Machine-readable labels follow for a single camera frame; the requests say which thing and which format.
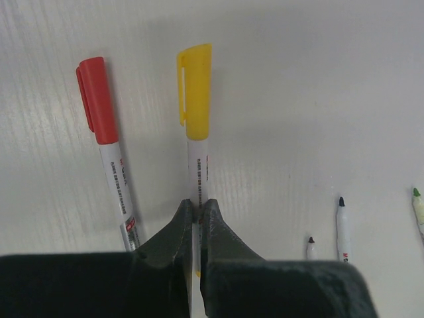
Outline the red-end white pen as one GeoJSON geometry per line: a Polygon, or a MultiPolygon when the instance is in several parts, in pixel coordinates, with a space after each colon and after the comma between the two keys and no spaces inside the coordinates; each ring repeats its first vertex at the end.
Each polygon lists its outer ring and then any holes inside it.
{"type": "Polygon", "coordinates": [[[125,249],[134,251],[141,239],[119,142],[100,145],[99,151],[125,249]]]}

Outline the red pen cap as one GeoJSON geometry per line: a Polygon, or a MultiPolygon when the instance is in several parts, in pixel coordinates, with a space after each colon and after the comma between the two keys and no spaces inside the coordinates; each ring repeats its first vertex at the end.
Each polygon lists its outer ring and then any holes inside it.
{"type": "Polygon", "coordinates": [[[76,68],[89,130],[100,145],[119,141],[109,82],[103,57],[86,59],[76,68]]]}

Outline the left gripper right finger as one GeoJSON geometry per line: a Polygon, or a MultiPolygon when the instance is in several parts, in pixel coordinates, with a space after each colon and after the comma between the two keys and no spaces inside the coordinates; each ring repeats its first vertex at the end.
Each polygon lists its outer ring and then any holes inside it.
{"type": "Polygon", "coordinates": [[[265,260],[203,207],[201,295],[208,317],[375,317],[366,282],[338,261],[265,260]]]}

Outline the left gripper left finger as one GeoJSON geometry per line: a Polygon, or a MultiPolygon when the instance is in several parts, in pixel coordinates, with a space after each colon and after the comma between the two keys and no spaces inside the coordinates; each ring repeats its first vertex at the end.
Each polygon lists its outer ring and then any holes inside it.
{"type": "Polygon", "coordinates": [[[193,207],[132,252],[1,258],[2,317],[189,317],[193,207]]]}

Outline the yellow-end white pen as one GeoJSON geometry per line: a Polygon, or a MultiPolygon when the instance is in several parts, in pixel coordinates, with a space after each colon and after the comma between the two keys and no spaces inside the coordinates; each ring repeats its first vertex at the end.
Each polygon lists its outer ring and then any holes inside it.
{"type": "Polygon", "coordinates": [[[201,275],[203,206],[209,199],[209,157],[207,140],[187,141],[188,194],[193,205],[193,267],[201,275]]]}

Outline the yellow pen cap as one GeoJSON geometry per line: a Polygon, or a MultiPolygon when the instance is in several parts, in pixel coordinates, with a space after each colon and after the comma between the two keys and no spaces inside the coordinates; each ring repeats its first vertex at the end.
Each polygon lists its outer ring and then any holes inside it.
{"type": "Polygon", "coordinates": [[[207,43],[185,49],[176,58],[180,125],[190,140],[209,136],[211,53],[207,43]]]}

